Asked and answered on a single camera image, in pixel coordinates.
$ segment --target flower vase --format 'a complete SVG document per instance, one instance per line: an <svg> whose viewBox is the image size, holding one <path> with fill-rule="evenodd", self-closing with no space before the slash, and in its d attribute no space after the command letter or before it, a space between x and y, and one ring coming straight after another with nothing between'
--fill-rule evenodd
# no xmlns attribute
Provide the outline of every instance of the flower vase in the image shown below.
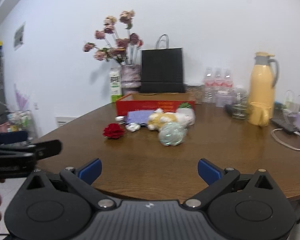
<svg viewBox="0 0 300 240"><path fill-rule="evenodd" d="M123 95L138 93L141 86L140 65L121 66L121 88Z"/></svg>

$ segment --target grey thermos handle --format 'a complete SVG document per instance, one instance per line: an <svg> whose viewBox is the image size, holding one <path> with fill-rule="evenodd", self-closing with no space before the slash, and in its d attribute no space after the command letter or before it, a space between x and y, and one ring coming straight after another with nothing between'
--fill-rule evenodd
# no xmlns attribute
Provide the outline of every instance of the grey thermos handle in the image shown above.
<svg viewBox="0 0 300 240"><path fill-rule="evenodd" d="M273 58L269 59L268 62L269 62L269 66L271 66L270 65L271 62L275 63L275 77L274 77L273 83L272 83L272 87L274 87L276 85L276 83L278 82L278 78L279 78L279 63Z"/></svg>

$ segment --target white cable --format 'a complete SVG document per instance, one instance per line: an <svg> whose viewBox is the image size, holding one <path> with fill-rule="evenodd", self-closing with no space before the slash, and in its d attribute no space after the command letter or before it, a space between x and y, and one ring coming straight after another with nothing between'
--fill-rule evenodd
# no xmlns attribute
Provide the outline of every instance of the white cable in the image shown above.
<svg viewBox="0 0 300 240"><path fill-rule="evenodd" d="M282 128L274 129L274 130L271 131L272 137L273 137L278 143L280 143L280 144L282 144L282 145L284 145L284 146L286 146L286 147L288 147L288 148L290 148L290 149L292 149L292 150L300 151L300 149L295 148L295 147L293 147L293 146L291 146L291 145L289 145L289 144L287 144L287 143L281 141L281 140L274 134L274 132L275 132L275 131L278 131L278 130L282 130ZM294 132L294 134L300 136L300 133L299 133L299 132Z"/></svg>

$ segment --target yellow thermos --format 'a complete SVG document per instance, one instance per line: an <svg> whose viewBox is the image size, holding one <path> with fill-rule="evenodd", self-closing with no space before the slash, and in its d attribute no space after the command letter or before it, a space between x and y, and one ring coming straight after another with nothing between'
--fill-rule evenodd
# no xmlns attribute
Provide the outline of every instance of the yellow thermos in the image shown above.
<svg viewBox="0 0 300 240"><path fill-rule="evenodd" d="M254 125L265 126L273 116L274 87L279 77L279 64L270 57L274 57L274 55L267 52L257 52L255 57L256 63L250 77L248 100L250 117L248 122ZM270 67L271 62L274 62L276 66L275 75Z"/></svg>

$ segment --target plastic water bottle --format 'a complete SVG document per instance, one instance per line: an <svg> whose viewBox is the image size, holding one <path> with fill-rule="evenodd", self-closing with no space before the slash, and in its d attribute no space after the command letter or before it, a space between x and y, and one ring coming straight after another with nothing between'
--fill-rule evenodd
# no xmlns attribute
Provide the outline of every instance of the plastic water bottle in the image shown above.
<svg viewBox="0 0 300 240"><path fill-rule="evenodd" d="M222 90L223 78L221 76L221 68L217 68L214 76L214 84L213 84L213 102L216 101L216 94L219 90Z"/></svg>
<svg viewBox="0 0 300 240"><path fill-rule="evenodd" d="M228 91L229 93L233 93L233 91L234 91L232 74L231 74L230 69L227 69L225 72L225 77L224 77L224 81L222 84L222 90Z"/></svg>
<svg viewBox="0 0 300 240"><path fill-rule="evenodd" d="M204 78L203 78L203 83L204 83L203 102L212 103L214 78L212 75L211 67L206 69L206 73L204 74Z"/></svg>

